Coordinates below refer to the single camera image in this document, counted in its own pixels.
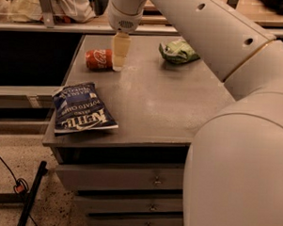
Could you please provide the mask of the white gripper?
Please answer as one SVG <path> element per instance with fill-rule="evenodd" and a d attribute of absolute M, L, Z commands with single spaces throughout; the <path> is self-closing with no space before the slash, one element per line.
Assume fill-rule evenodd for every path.
<path fill-rule="evenodd" d="M 118 33 L 112 39 L 112 63 L 116 72 L 122 70 L 131 45 L 132 33 L 139 26 L 144 4 L 114 3 L 108 4 L 108 22 Z"/>

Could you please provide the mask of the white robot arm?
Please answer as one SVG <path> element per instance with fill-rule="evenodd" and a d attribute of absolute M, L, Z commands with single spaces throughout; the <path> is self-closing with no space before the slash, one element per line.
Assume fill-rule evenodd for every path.
<path fill-rule="evenodd" d="M 110 25 L 136 30 L 148 0 L 109 0 Z M 194 136 L 183 226 L 283 226 L 283 42 L 220 0 L 150 0 L 234 103 Z"/>

